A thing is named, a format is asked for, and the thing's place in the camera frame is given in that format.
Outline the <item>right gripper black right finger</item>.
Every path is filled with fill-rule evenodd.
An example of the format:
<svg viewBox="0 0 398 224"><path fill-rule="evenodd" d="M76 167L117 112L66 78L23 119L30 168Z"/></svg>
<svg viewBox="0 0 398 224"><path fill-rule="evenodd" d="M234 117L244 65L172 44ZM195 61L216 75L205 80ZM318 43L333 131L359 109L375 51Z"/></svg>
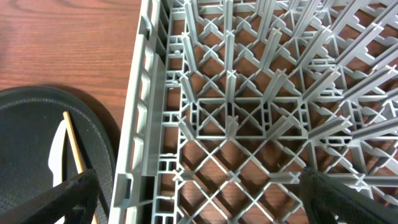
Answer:
<svg viewBox="0 0 398 224"><path fill-rule="evenodd" d="M305 167L299 194L310 223L397 223L397 210L387 208L326 174Z"/></svg>

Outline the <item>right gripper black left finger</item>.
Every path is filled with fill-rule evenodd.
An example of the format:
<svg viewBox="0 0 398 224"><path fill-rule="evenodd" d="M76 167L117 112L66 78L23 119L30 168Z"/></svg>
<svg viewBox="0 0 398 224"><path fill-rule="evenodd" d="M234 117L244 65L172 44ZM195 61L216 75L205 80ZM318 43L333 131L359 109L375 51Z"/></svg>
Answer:
<svg viewBox="0 0 398 224"><path fill-rule="evenodd" d="M91 223L97 208L99 180L88 169L22 205L1 214L1 223Z"/></svg>

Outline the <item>wooden chopstick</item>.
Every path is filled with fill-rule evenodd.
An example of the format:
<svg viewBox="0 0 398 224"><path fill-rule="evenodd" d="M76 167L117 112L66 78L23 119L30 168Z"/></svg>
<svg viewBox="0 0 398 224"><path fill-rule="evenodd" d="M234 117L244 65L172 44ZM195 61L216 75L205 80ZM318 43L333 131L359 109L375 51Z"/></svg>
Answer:
<svg viewBox="0 0 398 224"><path fill-rule="evenodd" d="M60 200L66 205L60 213L67 216L66 223L97 223L98 178L93 169L85 170L83 167L83 158L67 111L63 112L63 118L78 175L68 179L60 187Z"/></svg>

